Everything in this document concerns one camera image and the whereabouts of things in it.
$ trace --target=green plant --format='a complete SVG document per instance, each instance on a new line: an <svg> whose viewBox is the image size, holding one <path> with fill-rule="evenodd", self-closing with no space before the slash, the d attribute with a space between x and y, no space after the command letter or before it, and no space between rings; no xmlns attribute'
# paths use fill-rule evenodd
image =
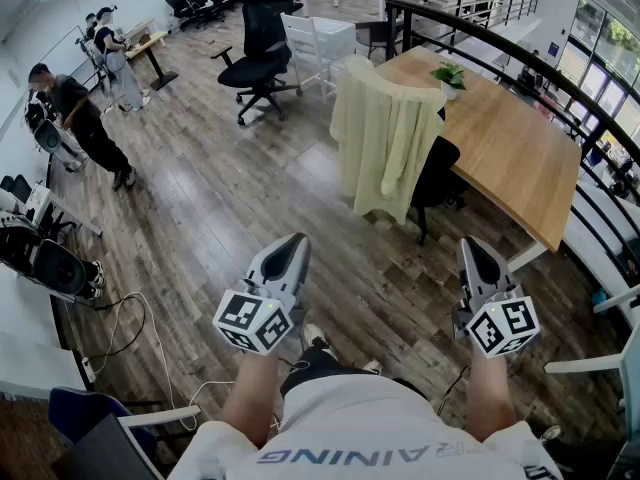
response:
<svg viewBox="0 0 640 480"><path fill-rule="evenodd" d="M464 91L464 68L460 64L452 62L441 62L444 67L432 71L431 74L436 80L449 84L454 89Z"/></svg>

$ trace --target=cable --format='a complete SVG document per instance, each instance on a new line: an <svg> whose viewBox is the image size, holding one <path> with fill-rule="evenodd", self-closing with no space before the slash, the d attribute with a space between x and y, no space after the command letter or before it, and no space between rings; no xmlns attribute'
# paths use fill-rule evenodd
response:
<svg viewBox="0 0 640 480"><path fill-rule="evenodd" d="M460 370L460 375L458 375L458 378L456 380L454 380L453 384L451 384L451 386L449 386L449 389L447 389L447 391L445 391L444 396L442 398L442 403L440 404L440 407L438 407L438 412L437 412L438 416L440 416L440 413L442 413L442 409L444 409L444 404L447 403L447 396L449 395L449 393L451 393L451 390L460 381L460 379L462 379L462 375L468 369L469 369L469 365L465 366L462 370Z"/></svg>

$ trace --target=sneaker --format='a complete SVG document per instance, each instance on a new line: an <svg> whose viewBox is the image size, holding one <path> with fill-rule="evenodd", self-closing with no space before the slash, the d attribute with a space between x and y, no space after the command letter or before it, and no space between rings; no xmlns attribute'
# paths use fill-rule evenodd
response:
<svg viewBox="0 0 640 480"><path fill-rule="evenodd" d="M382 375L382 365L375 359L365 364L363 370L365 372L371 372L374 375Z"/></svg>
<svg viewBox="0 0 640 480"><path fill-rule="evenodd" d="M127 188L131 188L136 184L136 170L134 167L132 167L129 173L124 177L124 184Z"/></svg>
<svg viewBox="0 0 640 480"><path fill-rule="evenodd" d="M142 107L146 107L147 104L151 101L151 96L145 96L144 98L142 98L142 106L138 107L138 108L134 108L133 111L137 112L138 110L140 110Z"/></svg>
<svg viewBox="0 0 640 480"><path fill-rule="evenodd" d="M113 176L113 183L111 183L111 188L113 190L118 190L122 186L123 181L124 181L124 173L122 171L118 171Z"/></svg>
<svg viewBox="0 0 640 480"><path fill-rule="evenodd" d="M305 325L304 329L302 330L302 336L303 336L305 348L320 347L324 352L332 356L334 359L336 360L338 359L333 349L327 343L327 339L324 335L324 332L317 325L315 324Z"/></svg>
<svg viewBox="0 0 640 480"><path fill-rule="evenodd" d="M94 288L102 288L104 286L104 269L102 268L102 263L94 261L93 265L98 269L98 275L96 275L95 279L89 281L89 284Z"/></svg>

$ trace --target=wood plank flooring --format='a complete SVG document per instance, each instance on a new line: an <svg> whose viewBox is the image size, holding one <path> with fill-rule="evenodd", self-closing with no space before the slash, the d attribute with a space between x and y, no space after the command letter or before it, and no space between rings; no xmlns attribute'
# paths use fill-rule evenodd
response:
<svg viewBox="0 0 640 480"><path fill-rule="evenodd" d="M309 2L313 15L351 21L375 19L377 9L376 0L341 0L337 9L331 0ZM345 363L363 366L376 358L387 375L406 378L439 406L470 361L468 344L453 341L450 329L460 296L458 240L471 234L510 256L529 237L473 189L461 211L427 210L424 247L416 244L413 210L404 226L382 213L354 215L340 191L337 147L329 135L332 104L322 104L318 88L302 98L280 93L285 122L263 105L264 113L247 115L246 127L236 124L234 91L216 81L223 62L209 57L232 45L232 59L239 58L243 34L237 7L223 23L174 34L166 48L154 47L160 65L180 76L141 112L115 110L104 118L138 169L131 191L112 192L109 175L93 163L76 175L55 166L52 189L104 230L101 239L86 230L72 234L69 248L103 261L108 289L101 302L145 294L180 406L203 382L232 380L237 371L239 354L211 326L224 290L262 247L295 231L307 233L313 246L304 289L308 321L327 332ZM382 60L384 53L377 54L374 59ZM134 69L144 86L155 78L144 56ZM287 79L293 80L292 73ZM518 414L536 429L560 424L565 444L591 443L597 452L624 431L622 416L616 416L619 379L543 371L551 360L622 349L609 320L590 313L597 287L563 252L546 253L518 274L543 327L534 345L509 360ZM84 353L106 351L115 313L75 306L71 315ZM141 318L139 304L123 306L114 347L133 337ZM290 343L285 357L298 353L299 345ZM286 370L283 364L283 377ZM442 417L450 425L464 425L466 385L467 374L445 405ZM109 359L97 387L123 399L169 396L151 325L126 352ZM203 390L197 400L201 421L216 417L228 391L224 385Z"/></svg>

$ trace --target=white shirt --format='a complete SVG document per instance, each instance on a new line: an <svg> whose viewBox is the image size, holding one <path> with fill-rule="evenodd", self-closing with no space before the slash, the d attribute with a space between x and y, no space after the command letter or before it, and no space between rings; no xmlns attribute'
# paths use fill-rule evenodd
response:
<svg viewBox="0 0 640 480"><path fill-rule="evenodd" d="M467 478L562 477L524 422L480 444L390 379L337 375L293 388L261 450L226 423L203 424L169 480Z"/></svg>

